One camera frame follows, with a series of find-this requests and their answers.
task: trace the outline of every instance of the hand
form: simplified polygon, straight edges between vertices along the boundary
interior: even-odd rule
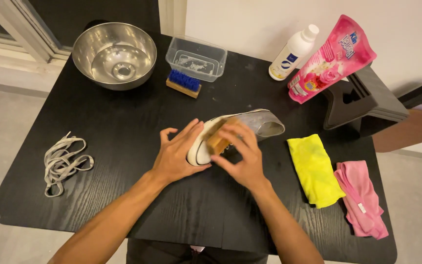
[[[203,171],[211,164],[192,166],[187,160],[187,152],[203,130],[203,122],[195,118],[175,138],[169,140],[169,133],[176,133],[176,128],[166,128],[160,132],[160,150],[154,166],[149,171],[155,178],[166,185],[193,173]]]
[[[242,140],[230,132],[240,135]],[[243,160],[234,165],[219,155],[212,155],[211,159],[251,192],[262,186],[267,179],[263,175],[262,152],[255,133],[243,123],[224,124],[218,133],[237,148]]]

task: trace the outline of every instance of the yellow cloth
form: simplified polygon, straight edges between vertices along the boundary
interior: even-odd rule
[[[320,209],[346,196],[333,175],[330,158],[317,134],[289,139],[287,143],[309,203]]]

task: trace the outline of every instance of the fabric softener pouch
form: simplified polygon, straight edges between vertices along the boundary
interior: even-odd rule
[[[289,96],[302,104],[376,57],[362,28],[353,19],[341,15],[325,44],[287,84]]]

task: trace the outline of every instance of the white sneaker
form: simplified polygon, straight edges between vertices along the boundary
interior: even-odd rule
[[[256,135],[258,141],[284,133],[284,125],[272,112],[266,109],[255,109],[246,113],[215,117],[204,123],[204,129],[196,138],[187,153],[187,161],[193,166],[201,166],[211,162],[211,152],[206,141],[225,122],[227,117],[237,117]]]

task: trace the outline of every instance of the stainless steel bowl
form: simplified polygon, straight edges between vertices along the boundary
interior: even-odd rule
[[[140,28],[111,22],[83,32],[72,55],[76,67],[89,79],[107,89],[125,91],[149,79],[157,49]]]

